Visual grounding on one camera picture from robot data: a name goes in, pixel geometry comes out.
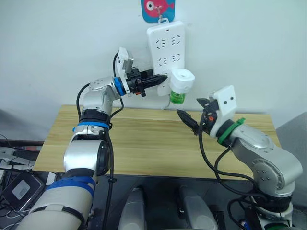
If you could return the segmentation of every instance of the wooden table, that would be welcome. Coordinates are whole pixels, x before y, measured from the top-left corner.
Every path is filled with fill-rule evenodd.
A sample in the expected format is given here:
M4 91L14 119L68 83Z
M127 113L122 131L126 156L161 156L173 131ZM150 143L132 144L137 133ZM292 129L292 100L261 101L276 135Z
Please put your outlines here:
M201 112L189 112L197 121ZM279 146L269 115L237 114L246 124L267 135ZM63 105L37 158L34 170L63 172L63 156L78 123L76 106ZM176 111L124 109L113 119L110 131L115 155L115 174L215 178L201 157L198 138L179 119ZM206 134L204 148L214 163L224 150ZM251 170L228 153L219 169L251 176Z

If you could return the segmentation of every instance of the wall socket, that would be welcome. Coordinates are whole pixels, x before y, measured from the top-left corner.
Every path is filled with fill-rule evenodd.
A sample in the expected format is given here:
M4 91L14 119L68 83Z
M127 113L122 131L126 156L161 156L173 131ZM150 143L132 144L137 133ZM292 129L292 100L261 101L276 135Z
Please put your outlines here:
M185 68L185 30L180 21L160 23L147 29L154 74L167 74ZM159 96L170 94L169 78L157 88Z

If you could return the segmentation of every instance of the silver robotic arm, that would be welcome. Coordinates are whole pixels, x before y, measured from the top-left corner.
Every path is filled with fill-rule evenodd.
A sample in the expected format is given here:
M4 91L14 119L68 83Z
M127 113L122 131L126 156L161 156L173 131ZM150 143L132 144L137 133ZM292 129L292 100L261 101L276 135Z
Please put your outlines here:
M132 67L132 63L132 56L126 49L120 48L114 58L118 77L101 78L89 84L79 123L73 128L64 155L65 174L47 188L22 220L18 230L85 228L97 177L107 173L111 167L109 182L114 182L111 176L113 148L108 134L112 128L113 101L125 94L145 96L146 88L158 85L167 78L153 75L151 69L139 72Z
M253 212L248 213L247 219L257 219L256 223L251 224L251 229L264 230L272 222L291 227L291 197L295 180L303 172L299 160L276 146L261 131L243 124L244 118L236 122L232 120L236 111L233 86L214 92L209 99L197 100L204 109L202 125L198 125L185 111L177 110L181 120L195 135L204 131L216 138L219 144L230 147L234 155L253 171L256 182L254 192L262 197L250 197L255 206Z

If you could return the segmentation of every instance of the green ring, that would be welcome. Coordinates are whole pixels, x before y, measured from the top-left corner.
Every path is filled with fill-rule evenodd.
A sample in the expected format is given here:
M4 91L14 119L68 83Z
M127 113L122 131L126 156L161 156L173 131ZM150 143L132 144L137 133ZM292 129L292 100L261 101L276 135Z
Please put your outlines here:
M245 118L240 118L236 121L236 123L233 123L226 131L218 138L217 142L221 145L224 140L232 133L232 131L243 124L245 121Z

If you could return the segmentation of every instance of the red fish cartoon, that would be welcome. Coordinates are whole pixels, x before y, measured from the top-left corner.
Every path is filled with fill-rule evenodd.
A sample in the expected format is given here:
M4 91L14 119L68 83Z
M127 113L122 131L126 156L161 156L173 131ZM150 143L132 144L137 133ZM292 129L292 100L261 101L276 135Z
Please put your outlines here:
M174 4L168 4L166 0L145 0L144 1L144 9L149 17L158 18L158 10L157 7L160 6L160 14L167 10L168 7L174 8Z

